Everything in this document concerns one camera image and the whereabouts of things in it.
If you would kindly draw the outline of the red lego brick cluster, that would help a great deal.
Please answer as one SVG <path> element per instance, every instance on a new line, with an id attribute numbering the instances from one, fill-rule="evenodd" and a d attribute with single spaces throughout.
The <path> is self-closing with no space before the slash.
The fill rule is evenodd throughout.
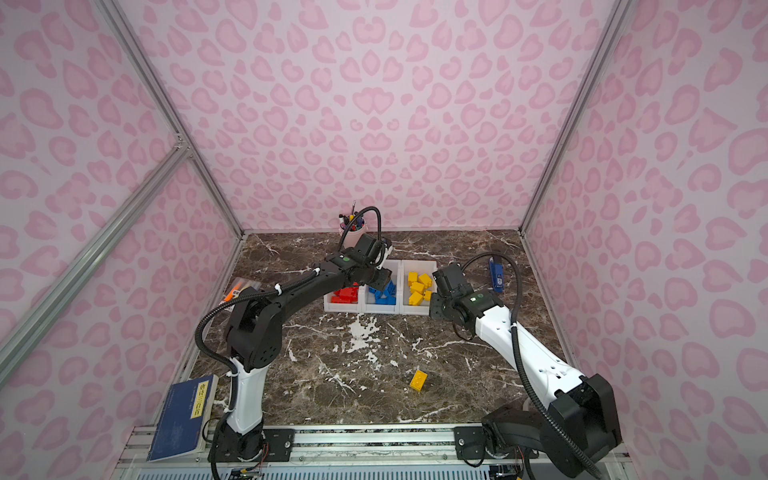
<path id="1" fill-rule="evenodd" d="M 332 304 L 356 304 L 359 301 L 359 285 L 353 284 L 351 287 L 342 288 L 331 294 L 330 302 Z"/>

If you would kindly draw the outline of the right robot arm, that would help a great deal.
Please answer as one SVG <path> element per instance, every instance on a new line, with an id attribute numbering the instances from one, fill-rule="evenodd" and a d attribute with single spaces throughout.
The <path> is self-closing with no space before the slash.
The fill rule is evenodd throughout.
<path id="1" fill-rule="evenodd" d="M 520 285 L 507 306 L 496 292 L 474 289 L 466 270 L 451 263 L 434 272 L 429 315 L 464 328 L 501 355 L 517 372 L 532 408 L 500 407 L 477 427 L 455 428 L 457 457 L 472 468 L 492 458 L 515 458 L 519 472 L 531 474 L 531 456 L 538 452 L 568 478 L 602 478 L 599 461 L 622 442 L 613 387 L 601 375 L 586 376 L 567 364 L 523 327 Z"/>

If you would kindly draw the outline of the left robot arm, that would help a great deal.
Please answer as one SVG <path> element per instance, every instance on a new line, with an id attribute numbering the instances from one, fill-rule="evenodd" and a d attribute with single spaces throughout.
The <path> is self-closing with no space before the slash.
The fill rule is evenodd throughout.
<path id="1" fill-rule="evenodd" d="M 365 233 L 352 247 L 344 241 L 351 229 L 346 225 L 337 249 L 302 276 L 270 289 L 248 287 L 236 298 L 223 302 L 199 321 L 194 341 L 204 356 L 224 365 L 230 380 L 230 400 L 216 424 L 210 441 L 208 462 L 212 476 L 219 477 L 217 464 L 223 461 L 263 462 L 268 443 L 263 433 L 263 390 L 269 366 L 279 355 L 283 341 L 283 325 L 295 313 L 312 302 L 335 291 L 361 286 L 383 290 L 391 279 L 391 271 L 383 262 L 393 250 L 391 241 L 382 235 L 383 217 L 375 206 L 367 206 L 353 214 L 352 220 L 367 213 L 376 217 L 376 233 Z M 210 348 L 204 331 L 217 314 L 231 308 L 225 332 L 228 354 Z"/>

